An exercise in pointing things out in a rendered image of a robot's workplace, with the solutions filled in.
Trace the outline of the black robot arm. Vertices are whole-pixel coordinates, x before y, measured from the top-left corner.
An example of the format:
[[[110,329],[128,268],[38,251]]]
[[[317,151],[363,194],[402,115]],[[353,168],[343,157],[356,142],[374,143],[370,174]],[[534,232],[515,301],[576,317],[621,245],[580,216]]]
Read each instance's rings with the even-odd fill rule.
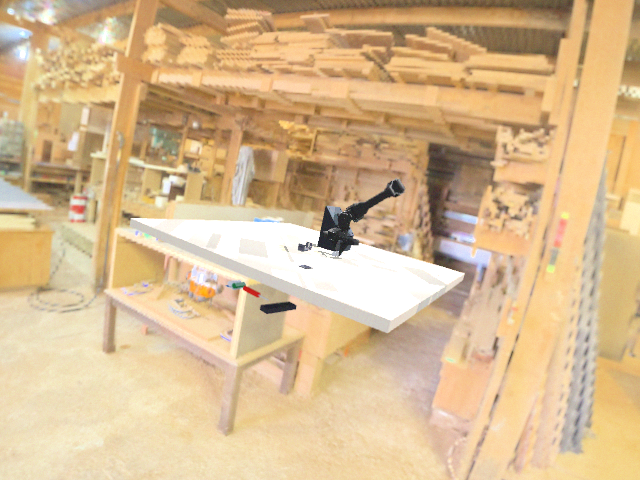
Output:
[[[403,193],[405,193],[405,187],[400,179],[394,179],[391,182],[387,183],[386,189],[384,191],[379,192],[374,197],[370,198],[365,202],[354,203],[351,206],[347,207],[344,212],[338,215],[338,223],[341,226],[350,225],[350,222],[358,222],[363,219],[364,215],[368,212],[368,210],[380,203],[387,197],[399,197]],[[344,229],[343,227],[338,228],[336,225],[335,228],[328,230],[328,237],[332,239],[336,239],[337,237],[344,237]]]

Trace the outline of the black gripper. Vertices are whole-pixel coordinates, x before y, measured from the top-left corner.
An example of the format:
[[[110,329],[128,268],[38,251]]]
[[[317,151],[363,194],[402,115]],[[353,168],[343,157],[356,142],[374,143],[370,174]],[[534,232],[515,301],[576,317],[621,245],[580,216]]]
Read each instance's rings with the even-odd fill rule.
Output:
[[[341,226],[338,223],[338,228],[343,227],[344,229],[344,237],[337,237],[336,239],[332,239],[330,238],[329,240],[332,242],[333,244],[333,250],[337,251],[338,250],[338,246],[340,243],[340,250],[339,250],[339,255],[340,256],[342,254],[342,252],[345,250],[345,248],[348,245],[352,245],[352,246],[359,246],[359,240],[358,239],[354,239],[354,238],[348,238],[348,231],[350,230],[350,225],[346,225],[346,226]],[[324,231],[322,234],[323,237],[328,237],[328,231]],[[338,240],[339,239],[339,240]],[[340,240],[342,240],[343,242],[340,242]]]

